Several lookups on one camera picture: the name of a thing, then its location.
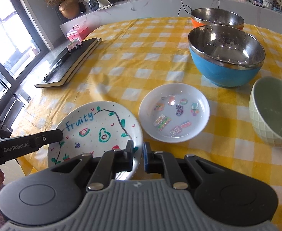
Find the decorated plate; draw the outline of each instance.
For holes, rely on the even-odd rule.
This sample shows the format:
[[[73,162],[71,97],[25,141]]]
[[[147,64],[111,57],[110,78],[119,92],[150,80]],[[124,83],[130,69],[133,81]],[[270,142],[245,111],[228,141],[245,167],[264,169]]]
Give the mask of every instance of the decorated plate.
[[[142,154],[143,135],[134,115],[115,102],[90,102],[70,112],[57,126],[63,140],[48,148],[48,166],[53,166],[83,153],[101,157],[112,149],[125,149],[128,140],[134,141],[134,162],[131,172],[116,175],[126,180],[136,171]]]
[[[169,83],[153,89],[139,108],[143,129],[154,139],[167,143],[184,142],[197,136],[209,116],[206,97],[184,83]]]

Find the gold vase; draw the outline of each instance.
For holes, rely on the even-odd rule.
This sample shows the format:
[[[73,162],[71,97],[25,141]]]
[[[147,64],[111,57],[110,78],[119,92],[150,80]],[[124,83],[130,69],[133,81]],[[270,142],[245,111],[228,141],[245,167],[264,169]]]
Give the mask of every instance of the gold vase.
[[[80,13],[78,0],[64,0],[59,6],[59,11],[67,19],[74,19]]]

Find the notebook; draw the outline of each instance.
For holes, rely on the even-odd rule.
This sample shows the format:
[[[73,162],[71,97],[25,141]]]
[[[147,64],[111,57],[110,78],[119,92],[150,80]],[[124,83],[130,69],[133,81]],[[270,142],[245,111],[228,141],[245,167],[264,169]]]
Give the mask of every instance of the notebook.
[[[74,71],[71,73],[71,75],[66,80],[65,84],[68,84],[73,76],[77,73],[78,69],[81,67],[81,65],[84,63],[84,61],[91,55],[91,53],[97,48],[97,46],[101,43],[101,38],[97,39],[96,44],[94,47],[91,48],[91,50],[87,53],[87,55],[82,59],[82,61],[77,65],[77,67],[74,69]]]
[[[68,59],[57,68],[54,75],[50,78],[48,82],[42,81],[40,84],[36,84],[37,88],[46,88],[46,87],[55,87],[62,86],[68,79],[68,77],[72,74],[74,69],[78,66],[78,64],[84,59],[87,53],[95,46],[98,42],[97,38],[92,38],[82,42],[82,46],[75,51],[72,51]],[[67,52],[67,48],[65,48],[61,54],[57,56],[57,58],[52,62],[50,68]]]

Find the table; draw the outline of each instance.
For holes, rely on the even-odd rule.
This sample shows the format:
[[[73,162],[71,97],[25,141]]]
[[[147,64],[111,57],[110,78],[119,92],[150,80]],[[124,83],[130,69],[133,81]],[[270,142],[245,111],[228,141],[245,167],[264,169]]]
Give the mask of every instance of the table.
[[[194,153],[271,185],[279,197],[273,223],[282,230],[282,148],[271,148],[254,133],[249,118],[249,97],[262,76],[282,79],[282,35],[245,25],[266,50],[266,60],[249,84],[225,89],[200,74],[188,50],[190,18],[148,18],[99,27],[88,38],[102,38],[65,87],[40,89],[25,110],[13,136],[55,129],[72,110],[87,102],[109,100],[127,107],[136,117],[144,96],[170,82],[183,82],[202,91],[210,104],[210,120],[197,137],[177,144],[152,140],[153,150],[182,158]],[[26,175],[47,167],[47,149],[20,157]]]

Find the green bowl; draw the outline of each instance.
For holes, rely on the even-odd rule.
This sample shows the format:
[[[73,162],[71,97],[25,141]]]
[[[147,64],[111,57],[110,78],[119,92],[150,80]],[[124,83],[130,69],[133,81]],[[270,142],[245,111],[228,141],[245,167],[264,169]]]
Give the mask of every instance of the green bowl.
[[[257,135],[270,146],[282,147],[282,80],[274,77],[257,80],[249,108]]]

